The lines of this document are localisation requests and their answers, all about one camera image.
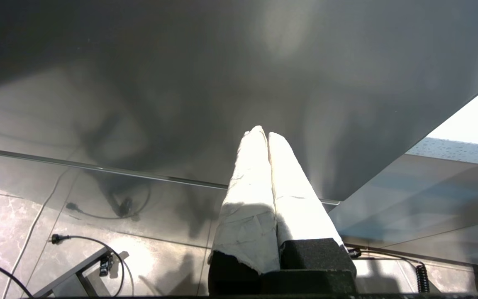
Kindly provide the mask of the left gripper tissue-wrapped left finger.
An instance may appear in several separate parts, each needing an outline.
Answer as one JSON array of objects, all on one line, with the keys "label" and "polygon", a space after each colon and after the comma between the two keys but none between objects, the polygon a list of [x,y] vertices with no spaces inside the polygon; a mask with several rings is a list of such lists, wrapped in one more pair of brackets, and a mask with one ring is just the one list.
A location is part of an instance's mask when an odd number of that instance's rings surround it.
[{"label": "left gripper tissue-wrapped left finger", "polygon": [[280,270],[268,140],[246,131],[218,217],[208,259],[211,297],[258,294],[262,276]]}]

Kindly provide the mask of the left gripper tissue-wrapped right finger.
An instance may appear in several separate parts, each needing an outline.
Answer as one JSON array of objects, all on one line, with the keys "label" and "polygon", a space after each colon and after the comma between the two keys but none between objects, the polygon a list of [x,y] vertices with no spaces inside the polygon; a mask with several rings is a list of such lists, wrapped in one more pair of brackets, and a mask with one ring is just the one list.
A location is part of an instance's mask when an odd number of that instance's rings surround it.
[{"label": "left gripper tissue-wrapped right finger", "polygon": [[268,137],[282,270],[330,284],[353,284],[356,267],[289,142]]}]

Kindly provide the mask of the grey under-counter cabinet front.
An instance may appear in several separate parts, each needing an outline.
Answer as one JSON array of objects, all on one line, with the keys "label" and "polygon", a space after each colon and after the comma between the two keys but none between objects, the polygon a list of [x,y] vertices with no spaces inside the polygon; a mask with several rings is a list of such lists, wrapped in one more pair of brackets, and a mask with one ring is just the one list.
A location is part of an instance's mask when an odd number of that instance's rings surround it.
[{"label": "grey under-counter cabinet front", "polygon": [[478,264],[478,164],[403,155],[329,215],[351,244]]}]

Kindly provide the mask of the grey metal floor frame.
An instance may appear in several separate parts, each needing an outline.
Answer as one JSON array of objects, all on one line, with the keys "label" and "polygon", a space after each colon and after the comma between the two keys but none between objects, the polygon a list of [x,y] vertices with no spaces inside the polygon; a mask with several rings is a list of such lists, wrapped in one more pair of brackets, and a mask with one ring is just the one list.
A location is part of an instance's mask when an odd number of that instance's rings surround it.
[{"label": "grey metal floor frame", "polygon": [[75,267],[56,278],[34,293],[34,298],[55,299],[96,299],[99,297],[91,280],[85,276],[85,272],[97,266],[97,274],[109,275],[113,265],[113,253],[107,248],[101,248],[97,252],[78,263]]}]

